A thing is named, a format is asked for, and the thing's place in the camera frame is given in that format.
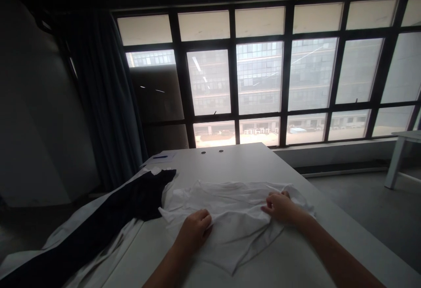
building window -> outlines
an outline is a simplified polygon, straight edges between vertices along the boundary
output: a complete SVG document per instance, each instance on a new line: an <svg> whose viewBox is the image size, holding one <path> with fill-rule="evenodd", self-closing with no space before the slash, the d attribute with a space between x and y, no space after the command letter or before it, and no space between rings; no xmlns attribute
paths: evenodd
<svg viewBox="0 0 421 288"><path fill-rule="evenodd" d="M418 128L420 5L292 0L116 18L149 137L284 147Z"/></svg>

curtain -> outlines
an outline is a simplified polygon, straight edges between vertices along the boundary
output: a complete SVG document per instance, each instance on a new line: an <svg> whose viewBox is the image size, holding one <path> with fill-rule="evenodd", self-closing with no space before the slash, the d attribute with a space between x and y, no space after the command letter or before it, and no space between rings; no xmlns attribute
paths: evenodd
<svg viewBox="0 0 421 288"><path fill-rule="evenodd" d="M99 176L111 191L148 158L121 37L109 11L67 14L60 23L75 65Z"/></svg>

window frame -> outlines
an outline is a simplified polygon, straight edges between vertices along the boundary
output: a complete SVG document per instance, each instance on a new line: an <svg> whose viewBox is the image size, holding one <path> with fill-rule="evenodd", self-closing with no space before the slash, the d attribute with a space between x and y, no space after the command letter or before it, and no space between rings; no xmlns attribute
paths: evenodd
<svg viewBox="0 0 421 288"><path fill-rule="evenodd" d="M167 14L169 16L172 42L171 43L157 43L157 44L145 44L145 45L134 45L124 46L125 52L137 52L137 51L156 51L156 50L174 50L175 62L178 75L178 83L180 86L180 94L182 98L182 106L184 119L164 122L143 122L143 127L150 126L169 126L185 124L187 137L189 141L189 148L195 148L195 136L193 130L193 124L203 122L217 122L217 121L230 121L233 120L235 123L235 141L236 144L240 144L240 132L239 132L239 121L245 119L259 119L267 117L279 117L279 143L277 146L271 146L269 148L285 148L286 145L286 134L287 134L287 121L288 116L291 115L310 115L317 113L326 113L326 120L324 124L323 140L320 142L291 144L293 145L309 145L318 143L332 143L332 142L346 142L346 141L357 141L357 140L370 140L384 137L395 137L393 135L373 137L373 129L377 118L378 110L380 108L387 107L400 107L413 105L414 109L410 116L410 120L407 124L407 130L411 130L414 127L416 118L421 108L421 92L418 94L418 98L415 101L396 102L381 104L381 98L389 67L392 61L393 52L395 49L398 35L404 32L421 32L421 26L409 26L401 27L405 9L408 0L397 0L395 14L390 27L386 28L375 28L375 29L356 29L346 30L346 22L348 18L348 12L350 3L354 1L364 0L276 0L267 2L252 2L252 3L229 3L219 5L207 5L207 6L194 6L194 7L168 7L159 9L141 9L131 11L115 11L113 13L115 22L117 24L118 18L124 17L135 17L135 16L149 16ZM330 32L309 32L309 33L296 33L293 34L293 20L294 20L294 7L298 5L309 5L309 4L324 4L324 3L343 3L342 16L340 21L340 28L338 31ZM251 9L251 8L265 8L265 7L285 7L284 16L284 34L272 35L272 36L252 36L237 38L235 36L235 11L238 9ZM181 35L178 23L178 13L185 12L203 12L203 11L229 11L229 29L230 37L227 39L218 40L198 40L198 41L181 41ZM324 39L324 38L338 38L334 67L332 71L330 94L328 95L328 106L326 108L319 109L305 109L288 111L288 99L289 99L289 76L291 69L291 52L292 52L292 41L293 40L306 40L306 39ZM339 85L340 70L343 61L345 43L348 40L363 40L363 39L374 39L383 38L383 45L378 58L377 69L374 75L373 84L371 88L370 99L367 102L359 103L347 103L347 104L336 104L336 95ZM280 100L280 112L270 113L259 113L259 114L248 114L239 115L239 96L238 96L238 85L237 85L237 54L236 46L244 43L263 43L263 42L283 42L283 53L282 53L282 80L281 80L281 100ZM231 113L218 114L218 115L194 115L193 109L193 95L191 91L191 83L189 77L189 68L187 64L187 52L191 51L206 51L206 50L228 50L228 70L229 70L229 87L230 87L230 98L231 98ZM328 141L330 125L332 121L333 112L346 112L354 110L365 110L369 109L370 113L366 121L366 134L363 138L357 139L345 139L345 140L333 140Z"/></svg>

table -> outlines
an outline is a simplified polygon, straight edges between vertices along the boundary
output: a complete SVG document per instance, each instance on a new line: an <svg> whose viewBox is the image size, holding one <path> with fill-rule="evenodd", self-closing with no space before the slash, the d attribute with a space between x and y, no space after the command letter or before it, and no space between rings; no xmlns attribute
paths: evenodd
<svg viewBox="0 0 421 288"><path fill-rule="evenodd" d="M416 271L262 143L177 150L171 163L156 165L177 169L165 201L172 190L192 186L198 179L293 183L314 205L319 223L385 286L421 287L421 276ZM163 218L145 222L104 288L141 287L171 246L165 227ZM193 262L182 275L182 287L334 286L314 250L293 227L286 227L269 247L240 266L232 277L201 261Z"/></svg>
<svg viewBox="0 0 421 288"><path fill-rule="evenodd" d="M408 174L399 172L400 164L402 162L403 147L405 146L405 142L421 143L421 130L392 132L392 134L397 135L398 140L396 141L395 149L393 150L392 160L390 161L389 171L387 172L387 176L386 176L385 187L389 189L394 189L395 183L396 183L396 177L398 175L421 183L420 179L416 177L412 177Z"/></svg>

gray floor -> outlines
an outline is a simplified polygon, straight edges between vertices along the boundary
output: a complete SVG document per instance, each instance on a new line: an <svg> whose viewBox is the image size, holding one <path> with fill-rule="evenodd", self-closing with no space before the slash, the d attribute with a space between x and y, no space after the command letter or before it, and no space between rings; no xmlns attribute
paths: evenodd
<svg viewBox="0 0 421 288"><path fill-rule="evenodd" d="M69 206L0 209L0 263L8 254L41 249L50 234L86 202L88 199Z"/></svg>
<svg viewBox="0 0 421 288"><path fill-rule="evenodd" d="M392 191L385 178L381 172L308 180L421 274L421 184L399 177Z"/></svg>
<svg viewBox="0 0 421 288"><path fill-rule="evenodd" d="M383 187L385 177L382 172L309 181L421 273L421 184L399 178L396 190L391 191ZM0 212L0 262L13 252L40 249L83 204Z"/></svg>

